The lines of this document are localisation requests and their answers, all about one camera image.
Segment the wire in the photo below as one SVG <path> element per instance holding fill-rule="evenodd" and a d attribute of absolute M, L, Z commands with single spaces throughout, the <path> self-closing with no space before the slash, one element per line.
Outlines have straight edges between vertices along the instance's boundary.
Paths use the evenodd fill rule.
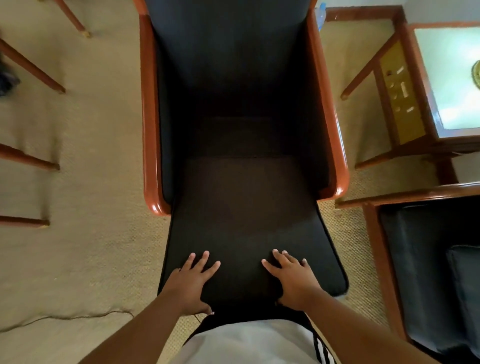
<path fill-rule="evenodd" d="M 91 315 L 82 315 L 82 316 L 49 315 L 49 316 L 44 316 L 44 317 L 37 318 L 37 319 L 32 320 L 32 321 L 20 322 L 18 324 L 12 325 L 12 326 L 2 328 L 2 329 L 0 329 L 0 334 L 15 330 L 16 328 L 24 328 L 26 326 L 34 324 L 35 322 L 42 321 L 42 320 L 47 320 L 47 319 L 69 321 L 69 320 L 76 320 L 76 319 L 79 319 L 79 318 L 101 318 L 101 317 L 108 316 L 109 314 L 128 314 L 132 318 L 135 317 L 135 315 L 133 313 L 131 313 L 130 311 L 127 311 L 127 310 L 112 310 L 112 311 L 105 312 L 103 314 L 91 314 Z"/>

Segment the person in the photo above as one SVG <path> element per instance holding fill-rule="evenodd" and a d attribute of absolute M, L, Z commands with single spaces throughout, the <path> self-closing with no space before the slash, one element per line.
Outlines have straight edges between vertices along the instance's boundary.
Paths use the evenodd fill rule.
<path fill-rule="evenodd" d="M 209 252 L 192 253 L 162 292 L 134 319 L 83 358 L 81 364 L 156 363 L 182 315 L 206 313 L 171 363 L 335 363 L 308 317 L 343 364 L 436 363 L 413 345 L 347 308 L 322 290 L 306 259 L 273 250 L 280 268 L 262 260 L 283 288 L 278 304 L 212 313 L 200 295 L 220 268 L 204 270 Z"/>

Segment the person's left hand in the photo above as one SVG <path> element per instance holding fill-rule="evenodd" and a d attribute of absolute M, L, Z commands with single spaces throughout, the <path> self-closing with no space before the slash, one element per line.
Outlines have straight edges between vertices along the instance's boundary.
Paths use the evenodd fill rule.
<path fill-rule="evenodd" d="M 159 296 L 173 297 L 180 305 L 182 315 L 212 313 L 212 308 L 200 300 L 202 289 L 220 267 L 216 261 L 209 269 L 202 273 L 210 253 L 205 251 L 202 258 L 192 267 L 195 253 L 191 253 L 182 268 L 175 269 L 168 278 Z"/>

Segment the plastic bottle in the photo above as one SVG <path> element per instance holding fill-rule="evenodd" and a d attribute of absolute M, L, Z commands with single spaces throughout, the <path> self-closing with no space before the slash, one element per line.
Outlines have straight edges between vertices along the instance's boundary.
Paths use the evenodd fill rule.
<path fill-rule="evenodd" d="M 327 4 L 322 2 L 318 8 L 315 8 L 315 17 L 317 18 L 318 31 L 320 31 L 327 17 Z"/>

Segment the floor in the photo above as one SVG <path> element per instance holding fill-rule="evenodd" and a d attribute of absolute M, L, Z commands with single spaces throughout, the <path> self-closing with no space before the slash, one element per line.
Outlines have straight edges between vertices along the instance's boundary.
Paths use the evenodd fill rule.
<path fill-rule="evenodd" d="M 2 363 L 78 362 L 155 297 L 163 261 L 169 218 L 154 217 L 143 199 L 135 8 L 131 0 L 68 4 L 91 39 L 52 1 L 1 4 L 1 36 L 67 89 L 58 95 L 13 65 L 22 83 L 0 99 L 0 143 L 61 165 L 45 172 L 0 160 L 0 215 L 52 222 L 42 230 L 0 228 Z M 388 21 L 328 23 L 321 31 L 350 166 L 389 147 L 373 77 L 349 100 L 339 95 L 392 31 Z M 436 183 L 428 163 L 403 158 L 352 170 L 347 197 Z M 387 325 L 361 210 L 320 208 L 349 276 L 345 304 Z M 197 325 L 182 318 L 160 362 Z"/>

